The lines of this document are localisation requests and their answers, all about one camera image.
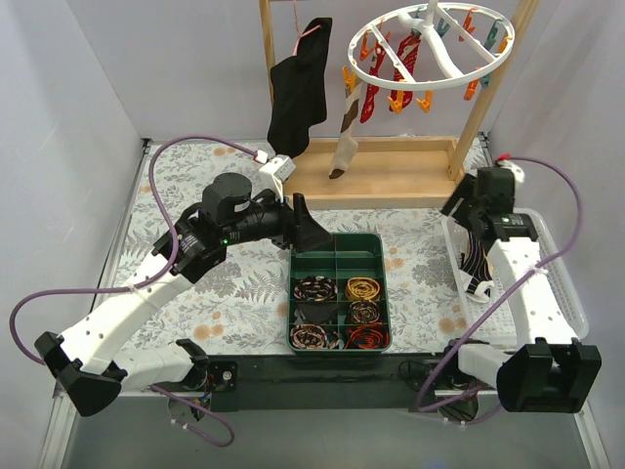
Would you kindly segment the black white striped sock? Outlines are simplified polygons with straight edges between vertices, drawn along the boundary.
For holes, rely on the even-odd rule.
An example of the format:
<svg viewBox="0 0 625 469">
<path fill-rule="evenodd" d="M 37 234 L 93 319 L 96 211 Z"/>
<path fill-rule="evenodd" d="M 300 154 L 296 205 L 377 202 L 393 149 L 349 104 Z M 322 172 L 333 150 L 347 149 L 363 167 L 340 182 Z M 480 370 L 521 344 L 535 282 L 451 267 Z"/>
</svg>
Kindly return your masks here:
<svg viewBox="0 0 625 469">
<path fill-rule="evenodd" d="M 466 248 L 461 252 L 459 269 L 463 290 L 469 298 L 487 303 L 494 286 L 491 266 L 483 242 L 472 233 L 468 233 Z"/>
</svg>

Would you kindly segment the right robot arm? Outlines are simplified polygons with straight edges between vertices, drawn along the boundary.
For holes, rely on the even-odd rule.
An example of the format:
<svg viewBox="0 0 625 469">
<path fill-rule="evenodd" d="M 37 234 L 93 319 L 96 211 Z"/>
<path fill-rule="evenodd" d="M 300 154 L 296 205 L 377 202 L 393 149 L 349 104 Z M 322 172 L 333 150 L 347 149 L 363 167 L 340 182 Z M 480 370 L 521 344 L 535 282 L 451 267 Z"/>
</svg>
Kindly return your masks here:
<svg viewBox="0 0 625 469">
<path fill-rule="evenodd" d="M 602 358 L 585 345 L 549 275 L 551 254 L 531 216 L 515 208 L 524 181 L 510 159 L 466 175 L 443 205 L 443 235 L 466 339 L 446 347 L 443 380 L 453 388 L 478 382 L 496 390 L 510 412 L 576 413 Z"/>
</svg>

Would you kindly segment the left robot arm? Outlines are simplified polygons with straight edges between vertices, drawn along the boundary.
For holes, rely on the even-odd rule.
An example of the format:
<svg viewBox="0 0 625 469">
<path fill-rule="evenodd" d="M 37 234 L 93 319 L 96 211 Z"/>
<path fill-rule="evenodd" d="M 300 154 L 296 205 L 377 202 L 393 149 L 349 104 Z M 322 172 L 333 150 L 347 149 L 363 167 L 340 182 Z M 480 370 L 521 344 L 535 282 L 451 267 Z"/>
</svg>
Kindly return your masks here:
<svg viewBox="0 0 625 469">
<path fill-rule="evenodd" d="M 35 349 L 78 413 L 95 415 L 121 392 L 153 384 L 203 388 L 210 360 L 189 339 L 133 353 L 121 348 L 162 307 L 223 263 L 229 246 L 265 238 L 300 253 L 332 236 L 312 217 L 302 194 L 292 202 L 270 189 L 253 194 L 247 177 L 223 173 L 204 189 L 196 216 L 179 220 L 154 244 L 123 292 L 65 331 L 40 335 Z"/>
</svg>

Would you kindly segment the white round clip hanger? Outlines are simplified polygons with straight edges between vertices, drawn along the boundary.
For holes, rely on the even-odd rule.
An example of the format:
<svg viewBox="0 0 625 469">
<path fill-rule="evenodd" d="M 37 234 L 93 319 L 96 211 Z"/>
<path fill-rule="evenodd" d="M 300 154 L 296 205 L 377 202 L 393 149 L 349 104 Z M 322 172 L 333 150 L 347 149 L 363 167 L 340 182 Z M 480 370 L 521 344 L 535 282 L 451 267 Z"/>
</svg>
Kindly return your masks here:
<svg viewBox="0 0 625 469">
<path fill-rule="evenodd" d="M 486 47 L 483 41 L 478 40 L 462 23 L 450 15 L 451 12 L 455 11 L 477 14 L 492 20 L 498 30 L 505 33 L 500 49 L 495 50 L 493 47 Z M 438 34 L 434 24 L 435 19 L 439 19 L 449 26 L 448 35 L 454 34 L 461 37 L 463 44 L 482 59 L 482 65 L 470 72 L 462 71 L 450 57 L 443 37 Z M 407 69 L 381 31 L 381 27 L 392 20 L 398 21 L 411 32 L 419 33 L 421 41 L 430 46 L 436 64 L 443 75 L 442 79 L 434 81 L 415 80 L 413 73 Z M 375 37 L 376 45 L 384 50 L 393 68 L 400 73 L 399 81 L 377 77 L 360 66 L 362 58 L 355 50 L 369 34 Z M 512 22 L 490 8 L 461 2 L 429 1 L 392 10 L 367 22 L 348 44 L 348 69 L 365 83 L 388 90 L 417 92 L 455 88 L 478 81 L 505 64 L 512 54 L 515 41 L 516 31 Z"/>
</svg>

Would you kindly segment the black white patterned rolled tie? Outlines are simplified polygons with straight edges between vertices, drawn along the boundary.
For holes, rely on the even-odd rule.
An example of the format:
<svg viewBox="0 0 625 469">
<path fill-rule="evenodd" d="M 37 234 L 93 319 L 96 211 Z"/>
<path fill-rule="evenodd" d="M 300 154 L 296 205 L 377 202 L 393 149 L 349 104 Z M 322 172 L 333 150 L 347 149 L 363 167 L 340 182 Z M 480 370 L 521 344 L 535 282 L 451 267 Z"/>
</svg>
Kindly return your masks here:
<svg viewBox="0 0 625 469">
<path fill-rule="evenodd" d="M 296 300 L 307 302 L 334 301 L 338 286 L 334 279 L 325 276 L 308 276 L 300 279 L 293 288 Z"/>
</svg>

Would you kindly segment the green divided organizer box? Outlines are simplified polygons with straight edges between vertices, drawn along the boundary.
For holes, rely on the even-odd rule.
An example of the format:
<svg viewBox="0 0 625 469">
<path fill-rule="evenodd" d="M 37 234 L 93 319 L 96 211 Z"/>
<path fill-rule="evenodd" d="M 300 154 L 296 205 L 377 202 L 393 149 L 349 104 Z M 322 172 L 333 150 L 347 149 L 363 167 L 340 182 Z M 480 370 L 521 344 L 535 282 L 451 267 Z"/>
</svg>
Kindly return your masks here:
<svg viewBox="0 0 625 469">
<path fill-rule="evenodd" d="M 307 302 L 293 297 L 294 285 L 308 276 L 325 276 L 335 280 L 338 286 L 334 301 Z M 346 330 L 354 324 L 346 324 L 348 307 L 344 292 L 347 281 L 352 277 L 375 278 L 382 287 L 378 306 L 381 320 L 390 332 L 390 345 L 382 350 L 360 350 L 346 348 Z M 333 240 L 316 250 L 304 253 L 293 252 L 289 260 L 289 298 L 286 339 L 290 350 L 300 356 L 344 355 L 353 357 L 375 356 L 387 351 L 392 344 L 390 309 L 387 299 L 386 272 L 384 266 L 382 239 L 372 233 L 334 234 Z M 339 348 L 334 350 L 297 350 L 290 342 L 289 332 L 299 324 L 318 324 L 334 328 L 341 336 Z"/>
</svg>

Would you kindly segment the floral tablecloth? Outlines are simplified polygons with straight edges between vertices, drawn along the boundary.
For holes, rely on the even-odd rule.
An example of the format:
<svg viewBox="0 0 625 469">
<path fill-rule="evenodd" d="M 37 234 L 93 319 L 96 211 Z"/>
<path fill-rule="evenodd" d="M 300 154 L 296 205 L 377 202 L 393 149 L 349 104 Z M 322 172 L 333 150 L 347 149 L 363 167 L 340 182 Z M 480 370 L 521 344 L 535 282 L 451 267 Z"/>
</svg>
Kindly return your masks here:
<svg viewBox="0 0 625 469">
<path fill-rule="evenodd" d="M 117 251 L 115 282 L 137 269 L 163 233 L 160 205 L 177 217 L 228 171 L 251 180 L 258 176 L 246 154 L 218 144 L 177 145 L 159 157 L 154 172 L 141 165 Z M 465 332 L 469 323 L 435 209 L 318 210 L 313 215 L 328 231 L 381 238 L 394 352 L 438 352 Z M 230 248 L 223 264 L 148 320 L 125 349 L 189 338 L 212 355 L 287 353 L 288 261 L 285 251 L 266 240 Z"/>
</svg>

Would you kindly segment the yellow rolled tie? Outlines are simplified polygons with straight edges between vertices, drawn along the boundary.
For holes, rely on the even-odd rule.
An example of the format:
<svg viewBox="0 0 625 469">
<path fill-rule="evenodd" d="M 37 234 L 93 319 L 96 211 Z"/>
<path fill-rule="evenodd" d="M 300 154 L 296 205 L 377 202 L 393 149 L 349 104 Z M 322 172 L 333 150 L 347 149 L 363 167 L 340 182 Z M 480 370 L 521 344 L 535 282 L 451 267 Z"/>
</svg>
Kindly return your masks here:
<svg viewBox="0 0 625 469">
<path fill-rule="evenodd" d="M 347 301 L 378 301 L 381 297 L 381 284 L 371 277 L 352 277 L 347 281 L 344 296 Z"/>
</svg>

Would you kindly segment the wooden tray base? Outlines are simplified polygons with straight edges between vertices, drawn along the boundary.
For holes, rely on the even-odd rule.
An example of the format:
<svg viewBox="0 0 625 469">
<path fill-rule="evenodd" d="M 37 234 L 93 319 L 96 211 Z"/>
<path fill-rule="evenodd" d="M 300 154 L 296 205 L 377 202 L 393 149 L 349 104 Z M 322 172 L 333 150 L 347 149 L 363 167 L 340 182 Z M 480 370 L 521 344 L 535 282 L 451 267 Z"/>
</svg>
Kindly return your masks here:
<svg viewBox="0 0 625 469">
<path fill-rule="evenodd" d="M 336 139 L 313 139 L 295 158 L 284 185 L 302 193 L 310 210 L 436 208 L 449 199 L 465 170 L 453 137 L 361 137 L 347 172 L 329 178 Z"/>
</svg>

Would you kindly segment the yellow-orange clothes clip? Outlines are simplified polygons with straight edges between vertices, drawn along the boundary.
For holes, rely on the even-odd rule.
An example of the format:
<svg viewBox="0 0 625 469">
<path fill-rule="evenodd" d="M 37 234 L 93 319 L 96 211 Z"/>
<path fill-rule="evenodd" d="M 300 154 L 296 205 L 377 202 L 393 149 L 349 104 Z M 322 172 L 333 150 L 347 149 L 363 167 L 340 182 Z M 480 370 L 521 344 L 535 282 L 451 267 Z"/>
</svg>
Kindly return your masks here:
<svg viewBox="0 0 625 469">
<path fill-rule="evenodd" d="M 422 98 L 417 97 L 415 99 L 418 107 L 425 113 L 429 113 L 431 111 L 433 100 L 433 92 L 431 90 L 427 90 Z"/>
</svg>

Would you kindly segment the black gold paisley rolled tie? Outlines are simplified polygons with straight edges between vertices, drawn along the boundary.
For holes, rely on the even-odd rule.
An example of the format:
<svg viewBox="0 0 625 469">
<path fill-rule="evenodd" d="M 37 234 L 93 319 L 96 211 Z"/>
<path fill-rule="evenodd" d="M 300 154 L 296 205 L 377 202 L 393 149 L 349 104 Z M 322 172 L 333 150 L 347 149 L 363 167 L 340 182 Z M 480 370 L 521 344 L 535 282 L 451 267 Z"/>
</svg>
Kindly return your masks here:
<svg viewBox="0 0 625 469">
<path fill-rule="evenodd" d="M 346 324 L 368 325 L 381 320 L 381 310 L 377 302 L 359 300 L 348 307 Z"/>
</svg>

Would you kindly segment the orange clothes clip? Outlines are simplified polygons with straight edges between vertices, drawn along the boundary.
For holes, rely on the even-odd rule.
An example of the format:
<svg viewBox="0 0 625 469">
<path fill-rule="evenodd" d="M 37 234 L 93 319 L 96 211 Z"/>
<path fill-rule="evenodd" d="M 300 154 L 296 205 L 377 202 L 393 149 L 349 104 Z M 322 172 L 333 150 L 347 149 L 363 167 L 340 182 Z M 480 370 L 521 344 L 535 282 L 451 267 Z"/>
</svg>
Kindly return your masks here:
<svg viewBox="0 0 625 469">
<path fill-rule="evenodd" d="M 400 114 L 412 102 L 413 93 L 403 90 L 393 90 L 388 97 L 389 110 Z"/>
</svg>

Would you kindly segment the teal clothes clip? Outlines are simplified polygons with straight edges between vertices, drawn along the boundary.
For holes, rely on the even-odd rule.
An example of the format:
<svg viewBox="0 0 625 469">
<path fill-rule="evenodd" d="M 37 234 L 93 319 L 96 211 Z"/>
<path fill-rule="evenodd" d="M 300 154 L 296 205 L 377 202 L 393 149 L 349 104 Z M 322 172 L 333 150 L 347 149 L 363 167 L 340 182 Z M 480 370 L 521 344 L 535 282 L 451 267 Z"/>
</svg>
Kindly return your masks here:
<svg viewBox="0 0 625 469">
<path fill-rule="evenodd" d="M 483 47 L 487 51 L 490 51 L 495 44 L 495 41 L 499 32 L 499 29 L 497 26 L 499 22 L 500 22 L 499 20 L 495 20 L 491 28 L 489 29 L 488 35 L 483 44 Z M 482 88 L 487 88 L 490 85 L 490 81 L 491 81 L 491 73 L 488 73 L 479 79 L 479 84 Z"/>
</svg>

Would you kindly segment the white plastic basket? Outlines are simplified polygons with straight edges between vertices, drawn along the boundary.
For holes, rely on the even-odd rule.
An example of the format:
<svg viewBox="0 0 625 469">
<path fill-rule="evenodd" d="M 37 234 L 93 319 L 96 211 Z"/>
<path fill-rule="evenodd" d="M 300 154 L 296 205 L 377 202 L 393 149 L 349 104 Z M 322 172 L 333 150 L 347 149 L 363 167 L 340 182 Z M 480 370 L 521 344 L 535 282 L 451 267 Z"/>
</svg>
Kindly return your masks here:
<svg viewBox="0 0 625 469">
<path fill-rule="evenodd" d="M 538 233 L 540 254 L 546 256 L 556 251 L 556 245 L 547 225 L 541 215 L 526 208 L 519 208 L 519 214 L 525 214 L 532 220 Z M 487 310 L 487 308 L 501 296 L 514 280 L 506 273 L 500 264 L 492 268 L 494 285 L 490 287 L 490 299 L 484 303 L 472 299 L 465 291 L 462 272 L 460 271 L 461 254 L 466 248 L 466 230 L 447 218 L 441 222 L 448 256 L 454 275 L 456 287 L 460 295 L 460 310 L 467 323 L 472 325 Z M 553 261 L 547 266 L 546 278 L 550 283 L 555 299 L 559 306 L 558 314 L 562 320 L 572 327 L 577 336 L 582 339 L 589 331 L 583 307 L 571 282 L 570 276 L 561 259 Z M 517 344 L 514 315 L 507 303 L 498 308 L 489 319 L 473 335 L 477 340 L 489 342 L 499 348 L 513 347 Z"/>
</svg>

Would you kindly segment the black orange rolled tie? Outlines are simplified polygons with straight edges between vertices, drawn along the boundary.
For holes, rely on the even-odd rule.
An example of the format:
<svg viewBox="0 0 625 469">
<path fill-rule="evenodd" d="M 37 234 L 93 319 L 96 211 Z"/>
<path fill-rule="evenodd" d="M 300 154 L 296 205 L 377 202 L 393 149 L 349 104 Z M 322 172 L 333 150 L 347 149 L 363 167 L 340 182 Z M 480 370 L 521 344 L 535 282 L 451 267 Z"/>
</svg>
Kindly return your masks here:
<svg viewBox="0 0 625 469">
<path fill-rule="evenodd" d="M 346 348 L 382 350 L 390 345 L 390 332 L 382 322 L 354 325 L 346 330 Z"/>
</svg>

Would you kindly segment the black hanging garment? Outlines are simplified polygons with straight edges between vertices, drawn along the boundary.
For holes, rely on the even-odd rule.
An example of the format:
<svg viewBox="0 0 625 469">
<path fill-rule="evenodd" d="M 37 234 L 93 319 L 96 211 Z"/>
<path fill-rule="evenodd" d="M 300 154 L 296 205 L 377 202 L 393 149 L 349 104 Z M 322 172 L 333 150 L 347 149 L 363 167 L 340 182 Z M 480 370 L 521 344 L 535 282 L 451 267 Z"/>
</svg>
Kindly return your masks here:
<svg viewBox="0 0 625 469">
<path fill-rule="evenodd" d="M 315 18 L 297 52 L 271 69 L 273 105 L 267 140 L 277 154 L 295 158 L 310 144 L 310 129 L 327 119 L 325 69 L 333 26 Z"/>
</svg>

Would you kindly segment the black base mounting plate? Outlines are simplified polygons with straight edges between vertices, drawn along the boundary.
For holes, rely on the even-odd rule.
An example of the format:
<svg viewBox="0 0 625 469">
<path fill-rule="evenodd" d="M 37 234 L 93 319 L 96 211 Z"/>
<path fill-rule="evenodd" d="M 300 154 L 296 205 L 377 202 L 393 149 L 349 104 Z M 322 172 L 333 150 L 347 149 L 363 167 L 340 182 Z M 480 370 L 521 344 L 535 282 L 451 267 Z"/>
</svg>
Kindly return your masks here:
<svg viewBox="0 0 625 469">
<path fill-rule="evenodd" d="M 215 412 L 411 409 L 420 385 L 441 358 L 441 353 L 220 355 L 210 358 L 209 384 L 194 391 L 178 383 L 158 386 L 185 398 L 210 391 Z"/>
</svg>

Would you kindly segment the wooden rack post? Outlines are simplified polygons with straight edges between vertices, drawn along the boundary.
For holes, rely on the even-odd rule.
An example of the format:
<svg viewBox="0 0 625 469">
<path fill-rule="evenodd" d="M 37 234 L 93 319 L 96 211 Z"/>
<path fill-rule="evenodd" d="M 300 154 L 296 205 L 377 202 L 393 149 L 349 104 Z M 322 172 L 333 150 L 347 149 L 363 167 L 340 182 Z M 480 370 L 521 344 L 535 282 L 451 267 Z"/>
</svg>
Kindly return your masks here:
<svg viewBox="0 0 625 469">
<path fill-rule="evenodd" d="M 275 65 L 274 45 L 273 45 L 273 29 L 272 29 L 272 14 L 271 14 L 271 0 L 260 0 L 260 20 L 261 28 L 264 40 L 264 52 L 265 62 L 268 76 L 270 102 L 273 105 L 273 85 L 271 82 L 271 69 Z"/>
<path fill-rule="evenodd" d="M 449 158 L 448 179 L 458 185 L 464 177 L 464 161 L 471 148 L 474 138 L 477 136 L 479 128 L 483 123 L 485 116 L 502 84 L 504 77 L 508 71 L 509 65 L 512 63 L 519 45 L 521 44 L 526 30 L 533 18 L 536 8 L 540 4 L 539 0 L 520 1 L 512 18 L 512 25 L 515 28 L 515 39 L 511 43 L 512 49 L 508 58 L 493 72 L 490 85 L 481 89 L 472 111 L 464 126 L 460 139 L 455 147 L 455 151 Z"/>
</svg>

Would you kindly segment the left wooden rack post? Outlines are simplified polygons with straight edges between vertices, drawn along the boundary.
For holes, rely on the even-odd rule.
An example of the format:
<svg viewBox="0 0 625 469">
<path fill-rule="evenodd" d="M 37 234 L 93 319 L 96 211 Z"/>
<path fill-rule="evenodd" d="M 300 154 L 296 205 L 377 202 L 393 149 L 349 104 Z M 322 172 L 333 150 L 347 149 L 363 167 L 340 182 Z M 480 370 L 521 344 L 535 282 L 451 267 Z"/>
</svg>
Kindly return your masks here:
<svg viewBox="0 0 625 469">
<path fill-rule="evenodd" d="M 273 45 L 273 29 L 272 29 L 272 14 L 271 14 L 271 0 L 260 0 L 260 20 L 261 28 L 264 40 L 264 52 L 265 62 L 268 76 L 270 102 L 273 105 L 273 85 L 271 82 L 271 69 L 275 65 L 274 45 Z"/>
</svg>

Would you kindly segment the aluminium frame rail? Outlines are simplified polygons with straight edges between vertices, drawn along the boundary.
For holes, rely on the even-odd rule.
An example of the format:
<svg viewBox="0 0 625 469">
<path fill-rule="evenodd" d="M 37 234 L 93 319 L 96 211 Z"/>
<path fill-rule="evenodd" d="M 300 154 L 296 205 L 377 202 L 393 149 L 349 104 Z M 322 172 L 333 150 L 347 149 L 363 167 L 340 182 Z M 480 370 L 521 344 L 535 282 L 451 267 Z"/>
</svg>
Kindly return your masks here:
<svg viewBox="0 0 625 469">
<path fill-rule="evenodd" d="M 83 417 L 58 394 L 42 449 L 41 468 L 173 468 L 188 434 L 172 421 L 169 399 L 124 393 L 102 412 Z"/>
</svg>

